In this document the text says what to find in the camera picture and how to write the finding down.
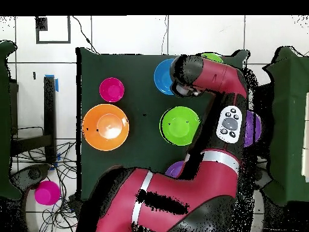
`black frame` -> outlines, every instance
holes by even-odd
[[[10,80],[11,94],[11,134],[18,134],[17,92],[16,80]],[[54,164],[57,156],[56,149],[56,96],[54,78],[44,77],[44,135],[29,138],[14,138],[11,142],[11,156],[45,147],[46,162]]]

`purple bowl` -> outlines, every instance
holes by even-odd
[[[254,113],[252,111],[247,111],[246,116],[246,131],[244,134],[244,147],[249,147],[253,144],[253,119]],[[262,124],[261,118],[255,114],[255,142],[261,137]]]
[[[176,178],[181,171],[183,163],[184,161],[179,161],[179,162],[172,164],[165,172],[165,175]]]

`magenta bowl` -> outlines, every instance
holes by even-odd
[[[123,97],[123,83],[114,77],[105,79],[100,85],[100,95],[107,102],[117,102]]]
[[[52,181],[42,181],[34,192],[34,198],[41,205],[53,205],[60,198],[59,186]]]

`silver band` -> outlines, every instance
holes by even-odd
[[[225,164],[226,166],[233,169],[235,173],[238,175],[239,163],[232,156],[215,150],[204,151],[201,154],[203,153],[204,153],[203,161],[213,161]]]
[[[151,171],[148,171],[144,181],[142,182],[141,190],[147,191],[148,186],[150,184],[150,181],[152,179],[153,173]],[[138,216],[139,212],[141,211],[142,203],[135,202],[134,208],[133,208],[133,213],[132,213],[132,222],[135,224],[138,223]]]

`blue tape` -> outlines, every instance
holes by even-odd
[[[59,92],[58,79],[55,79],[55,90]]]
[[[58,163],[57,163],[57,162],[55,162],[55,163],[54,163],[54,167],[58,167]]]

